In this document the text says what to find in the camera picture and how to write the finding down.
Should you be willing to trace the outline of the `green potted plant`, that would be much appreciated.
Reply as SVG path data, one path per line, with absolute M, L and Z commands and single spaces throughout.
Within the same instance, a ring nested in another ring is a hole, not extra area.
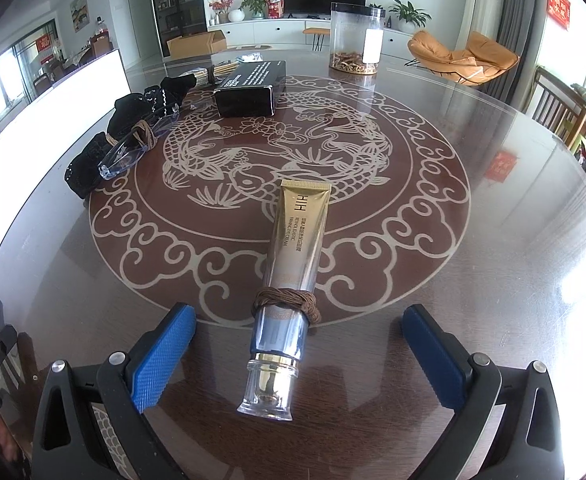
M 393 0 L 391 12 L 396 15 L 398 27 L 402 32 L 414 32 L 427 26 L 432 19 L 430 14 L 422 8 L 417 8 L 411 1 Z

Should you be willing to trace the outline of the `white tv cabinet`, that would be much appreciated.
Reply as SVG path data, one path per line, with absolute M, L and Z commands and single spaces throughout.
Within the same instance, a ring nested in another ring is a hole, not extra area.
M 306 48 L 326 51 L 330 47 L 329 20 L 308 18 L 258 18 L 237 23 L 209 25 L 210 32 L 220 30 L 231 48 L 269 46 L 280 49 Z

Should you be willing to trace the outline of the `red flowers white vase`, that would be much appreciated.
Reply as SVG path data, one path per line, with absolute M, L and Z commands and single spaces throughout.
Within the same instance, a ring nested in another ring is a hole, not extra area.
M 211 0 L 208 6 L 213 10 L 218 21 L 239 23 L 245 19 L 241 9 L 232 9 L 235 0 Z

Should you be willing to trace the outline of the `bag of wooden sticks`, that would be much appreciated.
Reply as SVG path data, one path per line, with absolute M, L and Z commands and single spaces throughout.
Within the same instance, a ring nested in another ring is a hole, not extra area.
M 196 87 L 216 86 L 239 66 L 249 63 L 261 62 L 263 59 L 258 54 L 243 55 L 234 60 L 220 62 L 208 67 L 196 67 L 188 70 L 186 75 L 193 75 Z

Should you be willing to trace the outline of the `cardboard box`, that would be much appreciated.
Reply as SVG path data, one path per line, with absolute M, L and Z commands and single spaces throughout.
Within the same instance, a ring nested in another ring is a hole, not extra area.
M 169 55 L 173 60 L 194 58 L 217 53 L 227 49 L 226 37 L 221 30 L 200 32 L 191 36 L 181 36 L 167 41 Z

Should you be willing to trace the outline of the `black studded glove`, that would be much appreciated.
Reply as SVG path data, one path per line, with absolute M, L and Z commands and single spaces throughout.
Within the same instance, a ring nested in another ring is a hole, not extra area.
M 66 168 L 64 181 L 81 200 L 92 194 L 92 191 L 98 188 L 103 181 L 99 165 L 113 148 L 113 145 L 112 139 L 106 132 L 99 132 Z

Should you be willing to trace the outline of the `wooden dining chair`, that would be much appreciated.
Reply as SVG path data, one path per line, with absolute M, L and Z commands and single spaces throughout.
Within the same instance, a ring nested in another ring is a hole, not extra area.
M 524 113 L 555 134 L 574 155 L 586 148 L 586 99 L 541 66 L 536 67 Z

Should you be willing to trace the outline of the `black rectangular box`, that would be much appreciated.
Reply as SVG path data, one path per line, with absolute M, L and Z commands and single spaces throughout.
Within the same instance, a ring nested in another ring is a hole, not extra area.
M 219 116 L 272 117 L 286 76 L 284 61 L 240 64 L 213 92 Z

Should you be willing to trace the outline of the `clear plastic jar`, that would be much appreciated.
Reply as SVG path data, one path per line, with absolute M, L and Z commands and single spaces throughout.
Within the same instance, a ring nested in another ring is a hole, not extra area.
M 378 73 L 385 10 L 376 6 L 331 3 L 329 66 L 351 75 Z

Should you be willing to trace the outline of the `black lettered glove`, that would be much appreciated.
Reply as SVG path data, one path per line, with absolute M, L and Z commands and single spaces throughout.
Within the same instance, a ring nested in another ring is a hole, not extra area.
M 110 118 L 107 134 L 121 140 L 141 120 L 154 126 L 160 119 L 180 110 L 183 99 L 197 84 L 194 74 L 165 77 L 160 84 L 144 89 L 144 92 L 128 93 L 114 102 L 114 114 Z

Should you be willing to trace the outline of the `wooden bench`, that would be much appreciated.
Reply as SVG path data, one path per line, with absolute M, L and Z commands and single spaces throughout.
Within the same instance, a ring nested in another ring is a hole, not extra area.
M 305 36 L 311 37 L 311 50 L 321 51 L 325 38 L 330 36 L 329 28 L 307 27 L 303 30 Z

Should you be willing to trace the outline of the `orange lounge chair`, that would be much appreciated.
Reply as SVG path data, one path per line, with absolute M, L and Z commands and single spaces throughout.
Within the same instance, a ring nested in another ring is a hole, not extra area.
M 442 78 L 480 86 L 509 72 L 520 57 L 479 32 L 471 32 L 466 46 L 449 50 L 426 30 L 418 30 L 407 43 L 415 62 Z

